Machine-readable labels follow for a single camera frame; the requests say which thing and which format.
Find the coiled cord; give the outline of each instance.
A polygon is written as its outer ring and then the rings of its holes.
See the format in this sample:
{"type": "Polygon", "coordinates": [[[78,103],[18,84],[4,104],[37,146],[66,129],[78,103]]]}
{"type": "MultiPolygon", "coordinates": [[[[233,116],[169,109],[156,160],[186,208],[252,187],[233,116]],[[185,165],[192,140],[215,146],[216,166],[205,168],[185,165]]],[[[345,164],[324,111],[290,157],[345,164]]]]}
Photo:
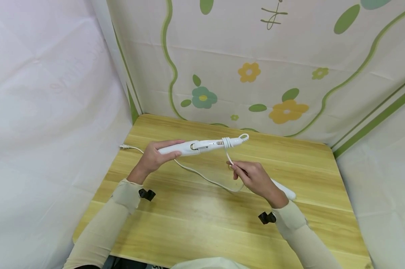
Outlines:
{"type": "MultiPolygon", "coordinates": [[[[241,138],[241,139],[243,140],[243,142],[245,142],[245,141],[248,141],[249,135],[248,135],[247,133],[243,133],[242,135],[239,136],[239,138],[241,138]]],[[[228,148],[234,147],[234,146],[232,145],[232,143],[231,143],[231,138],[229,138],[229,137],[223,137],[223,138],[222,138],[222,142],[223,142],[223,148],[225,149],[225,153],[226,153],[226,155],[227,155],[228,161],[230,161],[231,165],[234,165],[234,163],[231,161],[231,158],[229,157],[229,154],[228,154],[228,151],[227,151],[228,148]]],[[[141,153],[144,154],[144,152],[143,152],[141,149],[137,148],[137,147],[132,147],[132,146],[123,144],[123,145],[120,145],[120,148],[122,148],[122,149],[133,148],[133,149],[136,149],[136,150],[138,150],[139,152],[141,152],[141,153]]],[[[194,170],[194,169],[192,169],[192,168],[190,168],[190,167],[187,167],[187,166],[185,166],[185,165],[182,165],[182,164],[181,164],[180,162],[178,162],[177,160],[174,160],[174,161],[175,161],[181,168],[186,169],[186,170],[191,171],[191,172],[194,172],[194,173],[200,175],[203,179],[207,180],[208,182],[210,182],[210,183],[212,183],[212,184],[215,184],[215,185],[217,185],[217,186],[219,186],[219,187],[222,187],[223,189],[225,189],[225,190],[227,190],[227,191],[229,191],[229,192],[239,192],[239,191],[241,191],[241,189],[243,189],[243,187],[244,187],[244,184],[242,184],[239,189],[236,189],[236,190],[230,189],[230,188],[228,188],[228,187],[226,187],[226,186],[223,186],[222,184],[220,184],[220,183],[218,183],[218,182],[215,182],[215,181],[212,181],[212,180],[206,178],[202,173],[198,172],[197,170],[194,170]]]]}

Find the teal flower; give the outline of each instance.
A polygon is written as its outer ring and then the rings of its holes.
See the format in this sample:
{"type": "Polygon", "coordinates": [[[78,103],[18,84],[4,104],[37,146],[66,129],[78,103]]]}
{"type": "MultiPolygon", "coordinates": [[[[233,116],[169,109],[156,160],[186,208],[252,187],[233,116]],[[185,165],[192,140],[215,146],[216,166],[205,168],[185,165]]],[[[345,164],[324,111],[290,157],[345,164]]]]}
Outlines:
{"type": "Polygon", "coordinates": [[[206,87],[198,87],[192,90],[192,103],[196,108],[211,108],[216,104],[216,94],[209,91],[206,87]]]}

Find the wood grain surface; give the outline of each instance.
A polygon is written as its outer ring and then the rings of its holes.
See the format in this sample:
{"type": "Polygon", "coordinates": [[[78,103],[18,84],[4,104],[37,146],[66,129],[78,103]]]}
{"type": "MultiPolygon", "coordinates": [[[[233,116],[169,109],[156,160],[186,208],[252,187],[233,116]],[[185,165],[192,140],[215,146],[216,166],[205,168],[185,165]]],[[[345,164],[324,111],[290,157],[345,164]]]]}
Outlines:
{"type": "MultiPolygon", "coordinates": [[[[233,160],[260,162],[268,174],[297,194],[295,203],[309,226],[343,268],[364,269],[370,262],[333,153],[324,144],[247,131],[249,141],[228,150],[233,160]]],[[[140,116],[125,144],[144,150],[153,140],[205,140],[237,137],[242,130],[169,117],[140,116]]],[[[108,201],[118,182],[137,164],[141,153],[121,150],[75,230],[77,240],[108,201]]],[[[225,164],[224,150],[181,157],[183,165],[209,179],[238,188],[225,164]]],[[[258,215],[268,203],[247,188],[229,193],[175,162],[164,164],[144,182],[157,195],[142,199],[126,221],[112,255],[165,267],[204,257],[225,257],[249,268],[302,268],[275,224],[258,215]]]]}

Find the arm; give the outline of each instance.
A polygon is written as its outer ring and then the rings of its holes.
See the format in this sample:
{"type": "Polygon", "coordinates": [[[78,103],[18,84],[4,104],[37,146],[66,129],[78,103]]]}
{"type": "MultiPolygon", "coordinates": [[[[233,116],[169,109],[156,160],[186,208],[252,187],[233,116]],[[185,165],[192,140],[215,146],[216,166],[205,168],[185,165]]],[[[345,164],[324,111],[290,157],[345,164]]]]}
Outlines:
{"type": "Polygon", "coordinates": [[[270,204],[277,229],[294,250],[304,269],[341,269],[332,253],[309,228],[299,208],[289,201],[261,164],[234,161],[234,179],[240,177],[252,192],[270,204]]]}
{"type": "Polygon", "coordinates": [[[146,177],[165,162],[180,156],[180,152],[161,155],[158,149],[183,142],[170,140],[149,143],[129,176],[119,182],[112,197],[83,230],[64,264],[64,269],[75,269],[84,265],[102,268],[123,224],[140,203],[138,191],[143,188],[146,177]]]}

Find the arm sleeve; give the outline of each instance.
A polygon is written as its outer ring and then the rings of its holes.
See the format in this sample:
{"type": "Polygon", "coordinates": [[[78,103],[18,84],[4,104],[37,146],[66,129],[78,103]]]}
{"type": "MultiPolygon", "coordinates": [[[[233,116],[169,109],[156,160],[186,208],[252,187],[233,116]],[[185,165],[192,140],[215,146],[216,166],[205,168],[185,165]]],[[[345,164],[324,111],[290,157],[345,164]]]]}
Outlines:
{"type": "Polygon", "coordinates": [[[292,201],[281,209],[272,209],[277,229],[294,250],[304,269],[341,269],[340,264],[313,232],[292,201]]]}
{"type": "Polygon", "coordinates": [[[81,233],[64,269],[84,265],[103,267],[123,224],[140,203],[138,191],[142,188],[126,179],[119,182],[112,197],[81,233]]]}

